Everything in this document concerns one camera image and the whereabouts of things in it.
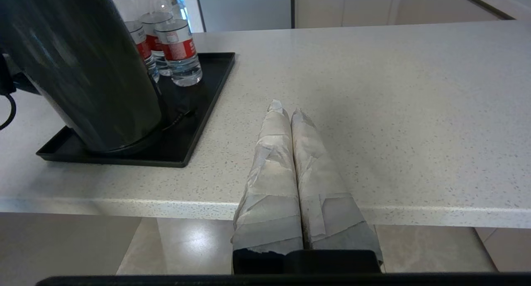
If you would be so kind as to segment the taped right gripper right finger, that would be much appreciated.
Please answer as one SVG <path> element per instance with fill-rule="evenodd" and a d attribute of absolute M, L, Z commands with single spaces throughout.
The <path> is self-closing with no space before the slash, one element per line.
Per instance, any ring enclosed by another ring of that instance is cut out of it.
<path fill-rule="evenodd" d="M 291 128 L 305 246 L 310 250 L 369 250 L 382 265 L 377 235 L 341 178 L 316 125 L 296 109 Z"/>

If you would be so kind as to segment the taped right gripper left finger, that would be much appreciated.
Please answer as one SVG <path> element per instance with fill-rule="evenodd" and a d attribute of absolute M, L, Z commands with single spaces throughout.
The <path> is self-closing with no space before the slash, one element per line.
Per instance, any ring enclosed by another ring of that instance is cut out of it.
<path fill-rule="evenodd" d="M 234 274 L 281 274 L 304 249 L 290 118 L 273 100 L 261 125 L 231 238 Z"/>

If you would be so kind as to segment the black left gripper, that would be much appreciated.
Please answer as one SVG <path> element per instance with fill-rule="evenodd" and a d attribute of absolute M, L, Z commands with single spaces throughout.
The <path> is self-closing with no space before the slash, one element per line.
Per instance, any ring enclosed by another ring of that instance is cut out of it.
<path fill-rule="evenodd" d="M 9 95 L 19 90 L 40 95 L 34 84 L 7 53 L 1 53 L 0 72 L 2 95 Z"/>

